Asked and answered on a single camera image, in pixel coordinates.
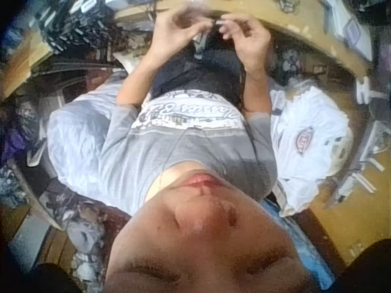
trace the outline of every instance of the person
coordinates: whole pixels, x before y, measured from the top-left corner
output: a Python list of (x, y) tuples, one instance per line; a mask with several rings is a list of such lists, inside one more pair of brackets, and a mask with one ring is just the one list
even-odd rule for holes
[(106, 292), (315, 288), (286, 232), (258, 203), (277, 176), (270, 33), (250, 15), (221, 19), (219, 38), (233, 41), (246, 74), (241, 108), (241, 64), (230, 51), (212, 37), (202, 60), (194, 58), (192, 39), (216, 26), (190, 4), (158, 14), (151, 47), (117, 96), (100, 188), (133, 217), (113, 243)]

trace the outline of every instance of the mouth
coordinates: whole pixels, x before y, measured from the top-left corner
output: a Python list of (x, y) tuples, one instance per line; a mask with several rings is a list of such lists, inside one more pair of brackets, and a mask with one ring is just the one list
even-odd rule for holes
[(191, 187), (218, 187), (218, 186), (225, 186), (221, 182), (220, 179), (217, 179), (213, 175), (202, 172), (202, 173), (196, 173), (190, 176), (189, 178), (185, 179), (180, 186), (191, 186)]

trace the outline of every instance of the hand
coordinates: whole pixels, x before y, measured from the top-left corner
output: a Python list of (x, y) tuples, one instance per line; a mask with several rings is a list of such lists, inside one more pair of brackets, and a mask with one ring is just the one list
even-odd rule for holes
[(225, 14), (219, 32), (223, 39), (233, 39), (236, 53), (244, 69), (252, 77), (262, 74), (268, 53), (270, 33), (254, 17), (247, 14)]
[(159, 66), (181, 51), (196, 35), (209, 31), (213, 20), (207, 9), (192, 3), (159, 13), (148, 54)]

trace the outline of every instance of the gray t-shirt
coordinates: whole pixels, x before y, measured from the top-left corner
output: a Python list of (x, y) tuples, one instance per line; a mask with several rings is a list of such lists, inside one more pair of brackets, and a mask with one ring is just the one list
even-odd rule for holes
[(100, 189), (108, 203), (135, 214), (154, 180), (183, 161), (195, 161), (255, 200), (277, 178), (270, 116), (246, 121), (223, 97), (177, 90), (145, 103), (117, 106), (100, 157)]

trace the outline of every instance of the clothing pile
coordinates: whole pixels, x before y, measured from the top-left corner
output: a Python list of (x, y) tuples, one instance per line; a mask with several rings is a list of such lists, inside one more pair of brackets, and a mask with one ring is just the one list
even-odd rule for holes
[(348, 117), (320, 89), (311, 86), (292, 100), (271, 91), (271, 137), (278, 183), (273, 189), (285, 217), (306, 209), (332, 165), (335, 142), (348, 132)]

